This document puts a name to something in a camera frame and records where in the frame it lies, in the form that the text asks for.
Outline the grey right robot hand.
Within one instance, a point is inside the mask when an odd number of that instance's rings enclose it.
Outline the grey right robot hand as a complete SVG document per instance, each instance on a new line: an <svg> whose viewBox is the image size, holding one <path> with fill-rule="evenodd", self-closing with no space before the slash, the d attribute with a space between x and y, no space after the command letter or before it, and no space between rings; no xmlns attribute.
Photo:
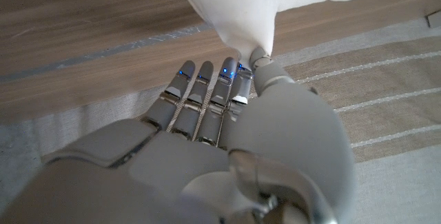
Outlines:
<svg viewBox="0 0 441 224"><path fill-rule="evenodd" d="M48 155L2 223L350 223L354 155L335 110L262 48L183 64L140 119Z"/></svg>

